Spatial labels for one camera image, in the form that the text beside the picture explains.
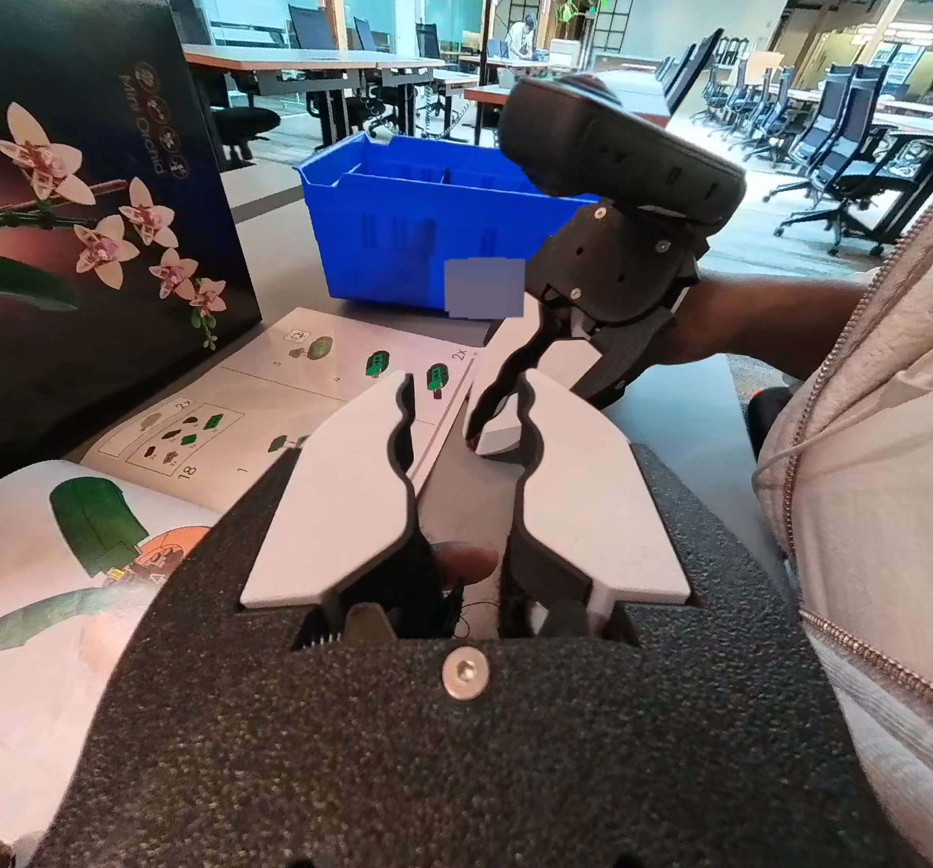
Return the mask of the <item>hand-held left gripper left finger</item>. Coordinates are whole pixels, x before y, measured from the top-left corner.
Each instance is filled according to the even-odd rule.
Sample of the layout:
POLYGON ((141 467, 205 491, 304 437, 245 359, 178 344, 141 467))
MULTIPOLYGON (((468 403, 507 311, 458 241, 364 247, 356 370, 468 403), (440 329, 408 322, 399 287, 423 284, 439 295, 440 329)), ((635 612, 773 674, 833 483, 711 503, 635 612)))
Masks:
POLYGON ((240 596, 244 608, 437 600, 414 485, 414 379, 391 372, 304 442, 240 596))

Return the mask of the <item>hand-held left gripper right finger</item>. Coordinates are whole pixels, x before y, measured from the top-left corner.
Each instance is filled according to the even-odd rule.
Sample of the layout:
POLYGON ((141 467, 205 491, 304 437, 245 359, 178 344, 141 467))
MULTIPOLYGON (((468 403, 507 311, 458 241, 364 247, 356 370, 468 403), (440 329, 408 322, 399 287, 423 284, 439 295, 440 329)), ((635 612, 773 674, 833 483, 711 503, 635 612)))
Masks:
POLYGON ((688 605, 689 578, 625 434, 538 370, 519 377, 518 417, 508 581, 530 631, 566 618, 598 636, 619 603, 688 605))

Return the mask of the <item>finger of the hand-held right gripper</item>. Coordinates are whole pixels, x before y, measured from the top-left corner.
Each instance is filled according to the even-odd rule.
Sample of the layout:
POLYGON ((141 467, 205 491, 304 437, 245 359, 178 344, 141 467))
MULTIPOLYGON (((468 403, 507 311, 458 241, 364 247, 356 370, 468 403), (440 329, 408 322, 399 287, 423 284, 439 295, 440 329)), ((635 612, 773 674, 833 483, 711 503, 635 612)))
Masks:
POLYGON ((570 307, 525 298, 521 316, 504 319, 489 337, 476 364, 465 413, 465 441, 475 449, 483 428, 516 392, 522 373, 535 369, 557 340, 571 338, 570 307))
MULTIPOLYGON (((555 383, 571 388, 600 357, 601 354, 584 339, 562 339, 548 347, 536 369, 555 383)), ((519 444, 520 431, 518 397, 512 393, 483 428, 475 452, 479 456, 492 456, 514 450, 519 444)))

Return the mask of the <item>person's right forearm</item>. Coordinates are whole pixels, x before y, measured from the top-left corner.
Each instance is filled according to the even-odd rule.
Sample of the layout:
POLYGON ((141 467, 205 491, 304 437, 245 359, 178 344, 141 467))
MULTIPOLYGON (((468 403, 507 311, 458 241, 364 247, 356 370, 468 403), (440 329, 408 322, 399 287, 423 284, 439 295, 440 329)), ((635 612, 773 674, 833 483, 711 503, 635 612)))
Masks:
POLYGON ((717 354, 749 357, 806 380, 868 291, 852 280, 708 273, 687 290, 674 323, 647 349, 648 365, 717 354))

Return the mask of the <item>person's left hand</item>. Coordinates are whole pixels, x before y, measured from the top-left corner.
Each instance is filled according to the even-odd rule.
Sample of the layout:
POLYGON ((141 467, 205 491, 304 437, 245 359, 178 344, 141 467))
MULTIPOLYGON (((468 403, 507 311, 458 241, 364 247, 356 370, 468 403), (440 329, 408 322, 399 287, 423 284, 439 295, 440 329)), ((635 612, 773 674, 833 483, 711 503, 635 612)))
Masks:
POLYGON ((491 546, 448 541, 434 543, 431 549, 444 591, 483 582, 499 565, 499 554, 491 546))

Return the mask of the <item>brown top office table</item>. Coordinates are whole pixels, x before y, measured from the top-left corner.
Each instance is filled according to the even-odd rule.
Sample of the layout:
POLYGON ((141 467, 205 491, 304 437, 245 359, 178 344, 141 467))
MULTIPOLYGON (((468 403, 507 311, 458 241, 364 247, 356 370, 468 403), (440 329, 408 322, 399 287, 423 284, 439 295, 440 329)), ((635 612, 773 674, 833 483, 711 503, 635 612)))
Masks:
POLYGON ((600 112, 625 113, 659 128, 667 127, 671 105, 653 72, 571 71, 552 78, 520 77, 511 88, 484 85, 465 93, 486 109, 497 106, 499 147, 516 142, 564 142, 600 112))

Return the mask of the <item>black monitor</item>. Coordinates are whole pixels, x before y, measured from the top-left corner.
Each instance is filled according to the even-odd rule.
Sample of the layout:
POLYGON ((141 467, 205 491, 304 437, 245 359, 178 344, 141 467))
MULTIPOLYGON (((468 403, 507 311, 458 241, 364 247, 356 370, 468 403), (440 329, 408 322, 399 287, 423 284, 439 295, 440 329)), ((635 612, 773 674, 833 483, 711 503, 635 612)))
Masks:
POLYGON ((671 61, 659 76, 670 117, 676 115, 702 72, 709 66, 724 35, 725 30, 718 28, 699 43, 690 45, 681 58, 671 61))

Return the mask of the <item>white instruction booklet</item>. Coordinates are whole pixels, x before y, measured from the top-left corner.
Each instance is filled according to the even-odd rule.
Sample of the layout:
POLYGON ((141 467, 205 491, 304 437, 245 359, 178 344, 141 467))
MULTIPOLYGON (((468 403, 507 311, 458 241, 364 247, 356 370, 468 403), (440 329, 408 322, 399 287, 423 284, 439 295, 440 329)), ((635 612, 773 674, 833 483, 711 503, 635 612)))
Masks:
POLYGON ((274 460, 394 371, 414 377, 420 492, 480 349, 296 309, 94 442, 1 483, 2 866, 29 862, 134 628, 274 460))

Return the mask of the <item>blue plastic bin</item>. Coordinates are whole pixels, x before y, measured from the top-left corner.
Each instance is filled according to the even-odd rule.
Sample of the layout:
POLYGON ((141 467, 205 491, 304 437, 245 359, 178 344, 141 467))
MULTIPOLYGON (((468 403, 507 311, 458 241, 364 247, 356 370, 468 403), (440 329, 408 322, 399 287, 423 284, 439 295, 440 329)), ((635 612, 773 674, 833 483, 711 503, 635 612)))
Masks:
POLYGON ((528 260, 592 194, 542 194, 496 149, 357 134, 296 166, 329 295, 445 307, 450 260, 528 260))

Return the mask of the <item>dark object with red spot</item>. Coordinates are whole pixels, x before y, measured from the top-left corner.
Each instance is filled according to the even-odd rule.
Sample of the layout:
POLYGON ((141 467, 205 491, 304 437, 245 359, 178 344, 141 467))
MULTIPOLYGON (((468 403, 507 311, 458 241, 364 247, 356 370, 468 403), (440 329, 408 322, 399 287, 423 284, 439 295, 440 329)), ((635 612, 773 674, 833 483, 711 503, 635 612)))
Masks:
POLYGON ((752 393, 744 407, 744 419, 755 460, 778 416, 801 385, 799 380, 793 380, 790 384, 768 386, 752 393))

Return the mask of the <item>black office chair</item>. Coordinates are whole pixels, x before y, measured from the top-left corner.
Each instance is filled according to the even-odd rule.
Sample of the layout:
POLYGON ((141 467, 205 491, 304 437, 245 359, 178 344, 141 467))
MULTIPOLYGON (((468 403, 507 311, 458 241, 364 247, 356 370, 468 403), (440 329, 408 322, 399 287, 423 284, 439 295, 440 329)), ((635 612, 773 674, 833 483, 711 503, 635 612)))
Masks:
MULTIPOLYGON (((288 6, 297 46, 303 50, 335 50, 337 45, 324 11, 288 6)), ((397 89, 384 89, 376 84, 360 81, 360 89, 349 95, 341 91, 308 92, 306 104, 309 113, 319 116, 324 145, 350 135, 350 130, 365 131, 372 126, 395 122, 398 116, 397 89)))
MULTIPOLYGON (((419 54, 424 58, 441 58, 437 25, 434 23, 417 22, 415 24, 416 38, 419 54)), ((432 103, 428 106, 434 115, 444 118, 444 131, 451 127, 453 119, 453 102, 455 98, 462 97, 466 88, 475 83, 474 75, 461 69, 454 69, 453 65, 445 65, 441 69, 433 70, 430 83, 433 94, 432 103)))
MULTIPOLYGON (((166 0, 176 31, 183 44, 211 45, 213 40, 193 0, 166 0)), ((233 81, 247 97, 246 106, 229 101, 227 72, 206 66, 190 65, 195 88, 201 100, 208 131, 215 146, 222 172, 247 167, 252 163, 251 142, 279 127, 281 118, 271 109, 255 106, 256 81, 234 75, 233 81)))

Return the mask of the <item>row of black office chairs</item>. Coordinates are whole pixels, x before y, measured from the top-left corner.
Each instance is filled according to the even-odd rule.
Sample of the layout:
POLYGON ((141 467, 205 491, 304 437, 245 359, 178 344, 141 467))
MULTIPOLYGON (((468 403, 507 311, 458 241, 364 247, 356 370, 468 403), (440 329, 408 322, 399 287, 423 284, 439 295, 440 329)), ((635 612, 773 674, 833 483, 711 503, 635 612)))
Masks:
POLYGON ((751 55, 720 55, 691 114, 694 139, 750 169, 740 212, 747 232, 809 238, 830 257, 872 264, 931 212, 931 108, 910 113, 885 94, 885 65, 831 65, 815 90, 751 55))

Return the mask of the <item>light grey zip jacket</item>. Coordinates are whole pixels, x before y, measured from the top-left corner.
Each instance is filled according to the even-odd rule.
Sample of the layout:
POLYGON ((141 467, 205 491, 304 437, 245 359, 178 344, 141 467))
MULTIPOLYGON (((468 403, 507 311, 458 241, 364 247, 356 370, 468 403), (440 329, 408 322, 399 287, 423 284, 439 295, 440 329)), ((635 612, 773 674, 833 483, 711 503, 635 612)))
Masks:
POLYGON ((931 865, 931 216, 777 417, 753 487, 860 764, 931 865))

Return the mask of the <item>black orchid picture box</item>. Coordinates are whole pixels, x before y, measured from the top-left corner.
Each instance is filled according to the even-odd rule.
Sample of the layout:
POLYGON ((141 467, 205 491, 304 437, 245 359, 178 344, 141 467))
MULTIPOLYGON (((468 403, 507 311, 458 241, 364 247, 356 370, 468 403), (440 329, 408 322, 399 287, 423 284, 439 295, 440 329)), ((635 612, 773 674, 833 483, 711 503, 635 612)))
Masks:
POLYGON ((247 333, 259 304, 166 0, 1 0, 2 475, 247 333))

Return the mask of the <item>long white office table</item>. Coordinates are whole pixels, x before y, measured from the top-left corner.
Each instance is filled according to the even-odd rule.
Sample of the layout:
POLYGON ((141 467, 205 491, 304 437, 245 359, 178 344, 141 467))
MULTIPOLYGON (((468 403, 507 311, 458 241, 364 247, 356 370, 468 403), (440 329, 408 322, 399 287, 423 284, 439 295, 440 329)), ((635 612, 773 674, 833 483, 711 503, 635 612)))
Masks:
POLYGON ((358 92, 367 76, 377 77, 384 87, 402 89, 402 132, 414 133, 411 88, 433 81, 440 58, 398 55, 363 50, 304 50, 277 47, 215 46, 183 44, 184 56, 192 66, 256 78, 259 94, 283 96, 291 92, 322 94, 331 142, 353 133, 346 100, 340 106, 343 123, 336 123, 332 95, 358 92))

